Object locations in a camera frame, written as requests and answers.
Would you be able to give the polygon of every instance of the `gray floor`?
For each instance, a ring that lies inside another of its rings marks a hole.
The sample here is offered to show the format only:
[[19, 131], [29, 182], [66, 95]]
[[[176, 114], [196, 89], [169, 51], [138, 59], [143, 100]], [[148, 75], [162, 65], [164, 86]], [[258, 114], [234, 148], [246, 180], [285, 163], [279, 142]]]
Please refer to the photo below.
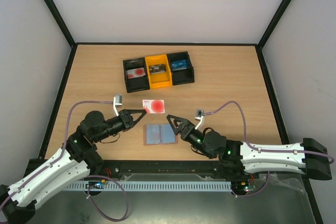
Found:
[[[131, 210], [122, 223], [315, 223], [307, 195], [293, 189], [293, 185], [297, 185], [288, 181], [272, 182], [261, 194], [245, 199], [236, 199], [231, 193], [129, 192]], [[125, 208], [122, 192], [103, 192], [95, 201], [108, 216], [122, 217]], [[111, 222], [96, 212], [83, 192], [63, 191], [45, 203], [29, 223]]]

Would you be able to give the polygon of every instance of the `black frame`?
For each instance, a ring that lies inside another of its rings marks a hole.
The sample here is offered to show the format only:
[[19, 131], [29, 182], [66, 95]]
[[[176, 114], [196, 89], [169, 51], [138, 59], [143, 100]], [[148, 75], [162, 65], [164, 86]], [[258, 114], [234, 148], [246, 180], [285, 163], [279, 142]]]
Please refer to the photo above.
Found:
[[[274, 31], [275, 27], [277, 26], [278, 22], [280, 21], [282, 15], [286, 11], [288, 5], [290, 4], [291, 0], [282, 0], [280, 3], [277, 11], [275, 12], [272, 20], [270, 21], [267, 29], [265, 30], [260, 42], [258, 44], [235, 44], [235, 43], [139, 43], [139, 42], [124, 42], [124, 43], [110, 43], [110, 42], [75, 42], [69, 29], [67, 28], [60, 12], [58, 11], [55, 3], [53, 0], [44, 0], [47, 7], [49, 8], [51, 14], [53, 15], [55, 21], [57, 22], [59, 28], [61, 29], [64, 37], [66, 38], [67, 42], [69, 43], [71, 47], [71, 52], [69, 55], [69, 59], [65, 68], [65, 72], [56, 96], [55, 104], [50, 116], [50, 120], [47, 126], [47, 130], [39, 151], [39, 155], [37, 159], [31, 159], [29, 161], [29, 164], [27, 166], [26, 174], [29, 174], [31, 171], [33, 171], [35, 168], [37, 168], [41, 163], [43, 163], [45, 160], [45, 155], [47, 151], [47, 147], [49, 144], [49, 140], [51, 137], [51, 133], [54, 128], [55, 120], [58, 114], [58, 110], [60, 107], [60, 103], [62, 100], [62, 96], [67, 84], [67, 80], [70, 74], [72, 62], [74, 60], [77, 46], [78, 45], [180, 45], [180, 46], [186, 46], [186, 45], [199, 45], [199, 46], [254, 46], [256, 49], [256, 53], [258, 56], [259, 64], [261, 67], [262, 75], [264, 77], [265, 85], [267, 88], [267, 92], [269, 95], [269, 100], [272, 106], [272, 110], [275, 116], [275, 120], [277, 123], [279, 135], [281, 138], [282, 144], [289, 144], [288, 135], [286, 132], [285, 125], [282, 120], [280, 108], [278, 105], [278, 101], [272, 86], [271, 78], [267, 69], [267, 65], [265, 63], [265, 58], [262, 53], [262, 49], [264, 45], [266, 44], [267, 40], [271, 36], [272, 32]], [[107, 166], [112, 169], [117, 169], [118, 175], [126, 174], [126, 172], [123, 173], [123, 171], [127, 170], [136, 170], [139, 173], [147, 173], [148, 171], [154, 171], [154, 170], [169, 170], [167, 173], [197, 173], [199, 175], [206, 175], [206, 176], [214, 176], [216, 177], [218, 175], [217, 168], [218, 168], [218, 162], [212, 162], [212, 161], [205, 161], [205, 162], [198, 162], [198, 161], [106, 161]], [[313, 211], [313, 215], [315, 217], [316, 223], [323, 223], [322, 217], [318, 208], [318, 205], [316, 203], [313, 190], [311, 188], [309, 179], [302, 176], [303, 184], [305, 186], [306, 192], [308, 193], [308, 198], [310, 201], [310, 205]]]

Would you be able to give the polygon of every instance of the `white wall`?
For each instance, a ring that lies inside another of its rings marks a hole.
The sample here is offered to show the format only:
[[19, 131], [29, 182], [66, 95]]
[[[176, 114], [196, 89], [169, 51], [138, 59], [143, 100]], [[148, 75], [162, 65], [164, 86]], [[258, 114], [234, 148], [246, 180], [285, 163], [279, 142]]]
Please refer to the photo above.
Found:
[[54, 0], [77, 42], [258, 43], [281, 0]]
[[[335, 44], [336, 0], [293, 0], [264, 48], [290, 139], [313, 137], [333, 156]], [[336, 179], [311, 183], [324, 223], [335, 223]]]
[[37, 157], [69, 52], [43, 0], [0, 0], [0, 184]]

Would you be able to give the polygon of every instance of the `wooden tabletop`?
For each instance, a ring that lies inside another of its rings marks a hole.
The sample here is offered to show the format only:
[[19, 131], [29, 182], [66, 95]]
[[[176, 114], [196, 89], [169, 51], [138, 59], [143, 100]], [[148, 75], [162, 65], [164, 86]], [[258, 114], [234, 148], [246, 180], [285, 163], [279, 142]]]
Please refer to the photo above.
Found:
[[[127, 94], [122, 60], [143, 56], [188, 51], [195, 70], [195, 83]], [[144, 145], [145, 124], [167, 123], [172, 114], [194, 120], [198, 108], [214, 111], [235, 100], [243, 108], [248, 137], [252, 143], [281, 144], [275, 118], [254, 47], [249, 46], [119, 46], [79, 45], [71, 67], [46, 158], [61, 147], [66, 119], [73, 104], [83, 100], [112, 101], [123, 94], [121, 109], [142, 109], [143, 99], [163, 99], [166, 114], [147, 114], [133, 129], [122, 132], [116, 143], [98, 143], [103, 159], [119, 160], [208, 160], [190, 150], [178, 138], [177, 144]], [[111, 105], [82, 104], [72, 113], [69, 134], [92, 111], [105, 118], [114, 116]], [[243, 122], [234, 104], [217, 114], [206, 116], [204, 127], [212, 127], [231, 140], [243, 141]]]

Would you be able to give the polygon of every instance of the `perforated metal strip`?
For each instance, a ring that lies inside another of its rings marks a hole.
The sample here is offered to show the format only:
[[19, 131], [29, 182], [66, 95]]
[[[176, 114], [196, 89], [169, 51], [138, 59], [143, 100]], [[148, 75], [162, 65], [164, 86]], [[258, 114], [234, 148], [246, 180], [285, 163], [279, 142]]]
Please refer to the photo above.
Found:
[[[231, 191], [231, 182], [119, 182], [125, 191]], [[69, 185], [65, 191], [82, 191], [89, 187], [89, 181], [78, 181]], [[92, 191], [120, 191], [113, 182], [97, 186]]]

